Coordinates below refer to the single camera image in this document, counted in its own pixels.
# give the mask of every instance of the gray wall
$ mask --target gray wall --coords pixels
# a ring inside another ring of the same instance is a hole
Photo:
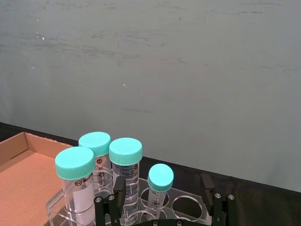
[[[2,0],[0,121],[301,191],[300,0]]]

